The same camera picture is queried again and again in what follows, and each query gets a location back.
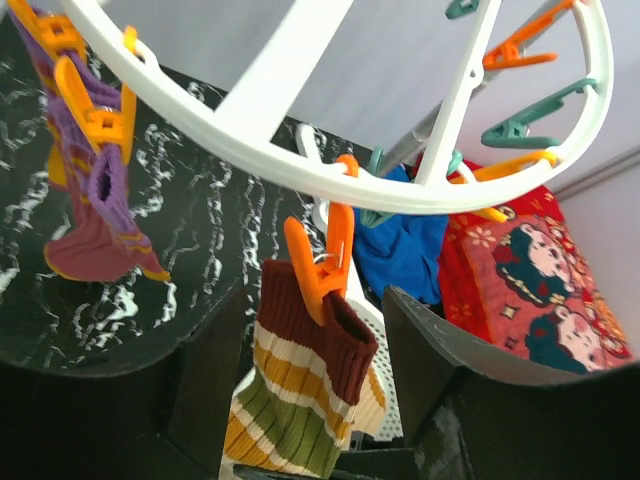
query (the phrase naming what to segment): cartoon character print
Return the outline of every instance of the cartoon character print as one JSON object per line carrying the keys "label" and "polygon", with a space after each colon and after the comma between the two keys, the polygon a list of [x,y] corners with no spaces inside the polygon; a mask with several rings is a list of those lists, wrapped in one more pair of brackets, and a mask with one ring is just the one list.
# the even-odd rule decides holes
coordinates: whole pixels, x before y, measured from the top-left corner
{"label": "cartoon character print", "polygon": [[529,223],[505,235],[493,250],[493,258],[507,286],[539,307],[562,304],[575,291],[562,247]]}
{"label": "cartoon character print", "polygon": [[627,338],[602,296],[596,293],[592,298],[587,290],[582,289],[582,301],[589,323],[600,335],[605,350],[616,358],[631,358]]}
{"label": "cartoon character print", "polygon": [[551,217],[544,217],[544,221],[551,232],[551,235],[555,238],[555,240],[562,245],[562,248],[565,251],[565,255],[569,259],[569,264],[571,269],[573,270],[574,280],[577,281],[582,286],[587,286],[587,281],[591,279],[589,274],[589,269],[587,267],[587,261],[584,259],[578,247],[576,247],[575,243],[573,243],[573,239],[571,235],[569,235],[569,230],[563,223],[556,222]]}
{"label": "cartoon character print", "polygon": [[531,322],[525,337],[529,360],[575,373],[606,366],[600,336],[582,315],[564,305]]}

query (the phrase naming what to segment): blue cloth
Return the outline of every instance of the blue cloth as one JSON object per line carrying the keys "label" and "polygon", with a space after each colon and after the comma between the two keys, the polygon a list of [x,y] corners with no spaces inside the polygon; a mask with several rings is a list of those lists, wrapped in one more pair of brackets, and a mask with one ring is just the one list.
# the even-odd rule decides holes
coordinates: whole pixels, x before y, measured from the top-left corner
{"label": "blue cloth", "polygon": [[[401,166],[386,178],[409,183]],[[394,215],[381,225],[369,228],[360,223],[360,209],[354,208],[354,212],[354,253],[375,295],[382,298],[384,289],[392,285],[423,303],[440,303],[438,257],[449,216]]]}

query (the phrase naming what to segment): red blanket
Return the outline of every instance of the red blanket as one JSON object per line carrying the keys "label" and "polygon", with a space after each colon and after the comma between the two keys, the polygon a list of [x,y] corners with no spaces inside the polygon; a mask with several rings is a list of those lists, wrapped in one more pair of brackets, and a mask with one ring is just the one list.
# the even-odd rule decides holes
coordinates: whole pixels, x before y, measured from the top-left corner
{"label": "red blanket", "polygon": [[558,369],[584,373],[629,361],[625,335],[551,192],[540,187],[498,209],[508,222],[450,217],[439,275],[447,319]]}

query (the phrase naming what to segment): orange clothespin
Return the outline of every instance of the orange clothespin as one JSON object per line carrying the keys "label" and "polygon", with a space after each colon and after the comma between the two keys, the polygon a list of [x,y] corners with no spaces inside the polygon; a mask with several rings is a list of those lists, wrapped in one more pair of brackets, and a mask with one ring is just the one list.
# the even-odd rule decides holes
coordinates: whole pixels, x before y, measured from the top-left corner
{"label": "orange clothespin", "polygon": [[[547,161],[549,162],[549,165],[555,167],[556,163],[558,162],[558,157],[556,157],[553,153],[548,152],[547,150],[538,150],[537,152],[531,152],[521,157],[516,157],[501,163],[496,163],[495,165],[489,165],[487,167],[479,168],[477,170],[474,170],[473,176],[476,177],[476,180],[478,182],[487,182],[489,180],[495,180],[498,178],[506,177],[507,175],[518,173],[520,170],[522,170],[523,167],[541,161]],[[452,178],[449,181],[455,184],[465,183],[465,180],[462,176]]]}
{"label": "orange clothespin", "polygon": [[[522,170],[523,167],[542,160],[546,160],[552,167],[554,167],[558,158],[551,152],[540,150],[521,157],[512,158],[511,160],[506,160],[501,163],[496,163],[495,165],[479,168],[473,172],[473,176],[476,177],[478,182],[495,180],[517,173]],[[454,184],[466,183],[466,180],[462,176],[452,178],[449,181]],[[476,210],[471,213],[487,220],[491,220],[492,222],[504,223],[508,220],[507,216],[496,208],[483,208],[482,210]]]}
{"label": "orange clothespin", "polygon": [[558,58],[558,54],[556,53],[542,53],[540,55],[531,55],[529,57],[522,56],[520,55],[520,47],[521,44],[525,43],[531,37],[538,35],[553,25],[556,15],[563,10],[572,8],[575,1],[576,0],[563,0],[528,25],[520,28],[484,56],[482,61],[484,69],[490,71],[502,70],[504,68],[524,67],[543,62],[551,62]]}
{"label": "orange clothespin", "polygon": [[[136,31],[127,27],[124,41],[132,52]],[[54,78],[73,118],[87,137],[93,151],[100,153],[100,144],[115,143],[122,148],[122,161],[129,163],[133,147],[133,129],[136,116],[136,96],[126,86],[122,88],[121,111],[113,111],[93,104],[80,74],[69,57],[60,57],[54,69]]]}
{"label": "orange clothespin", "polygon": [[87,61],[84,39],[66,15],[39,17],[27,0],[9,0],[7,3],[20,23],[53,60],[58,58],[59,52],[75,50],[82,61]]}
{"label": "orange clothespin", "polygon": [[[358,176],[358,162],[352,155],[341,155],[338,162],[347,165],[347,175]],[[304,225],[294,217],[284,223],[291,263],[300,285],[300,292],[309,315],[321,326],[327,324],[323,299],[337,291],[341,296],[347,292],[347,277],[351,263],[355,217],[348,205],[332,202],[329,205],[327,229],[327,252],[325,259],[314,263],[311,242]]]}

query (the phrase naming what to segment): teal clothespin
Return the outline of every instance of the teal clothespin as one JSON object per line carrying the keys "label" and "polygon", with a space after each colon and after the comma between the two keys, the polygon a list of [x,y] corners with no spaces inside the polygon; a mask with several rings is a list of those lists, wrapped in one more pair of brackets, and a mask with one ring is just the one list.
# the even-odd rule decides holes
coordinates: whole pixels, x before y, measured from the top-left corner
{"label": "teal clothespin", "polygon": [[462,158],[462,152],[460,152],[459,150],[453,151],[453,154],[451,155],[451,161],[449,162],[449,169],[447,170],[447,177],[449,175],[453,175],[456,170],[458,170],[460,163],[462,163]]}
{"label": "teal clothespin", "polygon": [[[376,175],[378,173],[378,164],[380,163],[380,159],[382,158],[382,148],[376,147],[371,154],[371,159],[369,160],[369,165],[367,165],[367,171],[371,175]],[[458,166],[460,162],[462,162],[463,156],[462,153],[458,150],[453,151],[453,155],[451,156],[451,162],[449,162],[449,169],[447,170],[447,176],[454,173],[458,170]],[[388,212],[378,212],[375,210],[362,210],[360,212],[360,223],[365,227],[375,228],[378,225],[389,220],[394,214]]]}
{"label": "teal clothespin", "polygon": [[453,0],[447,8],[445,15],[449,20],[464,17],[478,9],[480,0]]}
{"label": "teal clothespin", "polygon": [[528,137],[529,127],[533,122],[560,110],[564,106],[565,97],[572,93],[584,93],[585,87],[595,88],[597,84],[597,80],[593,78],[578,80],[486,130],[480,141],[492,148],[537,150],[558,146],[560,141],[553,137]]}
{"label": "teal clothespin", "polygon": [[[367,165],[367,172],[371,175],[378,173],[378,164],[382,158],[382,148],[376,147],[371,154],[369,165]],[[376,210],[362,210],[360,212],[360,223],[365,227],[375,228],[378,225],[386,222],[393,216],[393,213],[378,212]]]}

